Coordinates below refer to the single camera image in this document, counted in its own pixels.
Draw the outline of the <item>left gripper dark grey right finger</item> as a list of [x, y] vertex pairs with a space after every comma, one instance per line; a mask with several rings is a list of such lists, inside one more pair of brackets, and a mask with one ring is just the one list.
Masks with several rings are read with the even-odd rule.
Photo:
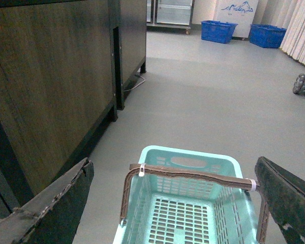
[[286, 243], [305, 243], [305, 181], [264, 156], [255, 174]]

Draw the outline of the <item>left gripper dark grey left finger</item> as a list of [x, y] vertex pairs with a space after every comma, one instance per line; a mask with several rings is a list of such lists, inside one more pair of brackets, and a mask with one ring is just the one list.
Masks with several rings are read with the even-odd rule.
[[72, 243], [93, 177], [84, 158], [0, 222], [0, 243]]

